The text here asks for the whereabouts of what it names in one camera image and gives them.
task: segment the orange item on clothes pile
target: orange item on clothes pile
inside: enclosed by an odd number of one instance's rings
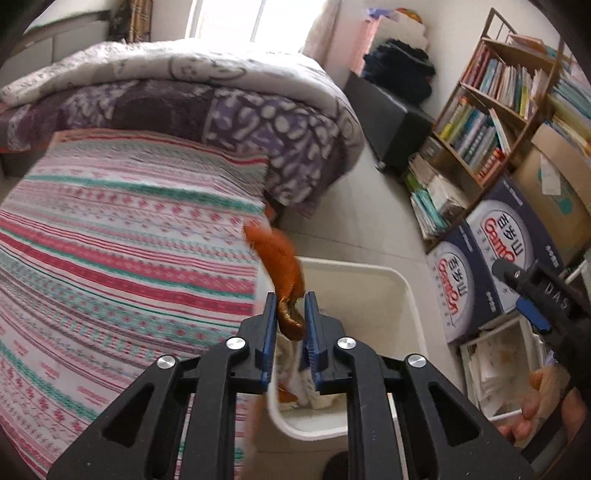
[[[248,244],[261,258],[275,285],[279,330],[289,340],[302,340],[306,325],[296,309],[296,302],[304,296],[306,289],[293,245],[276,229],[268,229],[255,223],[245,224],[243,229]]]

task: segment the brown cardboard box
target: brown cardboard box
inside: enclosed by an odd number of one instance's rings
[[[591,168],[558,132],[542,125],[513,179],[568,264],[591,240]],[[542,193],[540,161],[546,156],[560,172],[560,195]]]

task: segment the red book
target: red book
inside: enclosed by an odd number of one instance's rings
[[[480,65],[480,69],[476,74],[474,82],[471,84],[472,86],[480,85],[480,82],[482,81],[482,78],[484,77],[484,74],[486,72],[486,68],[488,67],[488,61],[490,60],[490,58],[491,51],[487,48],[483,56],[482,64]]]
[[[481,185],[485,185],[486,182],[494,175],[494,173],[499,168],[501,168],[504,159],[505,154],[499,147],[496,147],[491,153],[491,156],[488,157],[488,160],[484,163],[484,165],[478,172],[478,178],[480,180]]]
[[[472,70],[474,70],[476,64],[480,60],[483,48],[484,48],[484,43],[481,43],[480,45],[478,45],[478,49],[476,50],[476,54],[474,55],[474,57],[470,61],[470,65],[468,65],[468,68],[466,69],[466,72],[464,73],[464,76],[462,77],[462,83],[470,83],[468,81],[468,79],[470,78],[470,75],[472,74]]]

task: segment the metal bolt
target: metal bolt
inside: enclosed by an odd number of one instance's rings
[[[355,348],[355,345],[357,345],[357,342],[355,341],[354,338],[343,337],[343,338],[339,338],[336,341],[336,344],[339,347],[341,347],[343,350],[351,350],[352,348]]]
[[[232,337],[228,339],[226,346],[230,350],[240,350],[246,346],[246,340],[240,337]]]
[[[166,370],[167,368],[174,367],[174,364],[177,361],[174,359],[172,355],[164,355],[156,360],[156,365],[162,370]]]
[[[414,368],[423,368],[425,365],[427,365],[427,360],[422,355],[417,355],[415,353],[414,355],[408,357],[408,364]]]

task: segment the bedspread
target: bedspread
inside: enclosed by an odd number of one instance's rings
[[[45,148],[56,131],[103,127],[155,131],[269,158],[265,189],[310,215],[353,168],[349,123],[281,95],[172,80],[123,80],[65,90],[0,115],[0,149]]]
[[[3,202],[0,424],[39,476],[160,355],[199,355],[252,314],[242,223],[262,218],[266,163],[61,132]]]

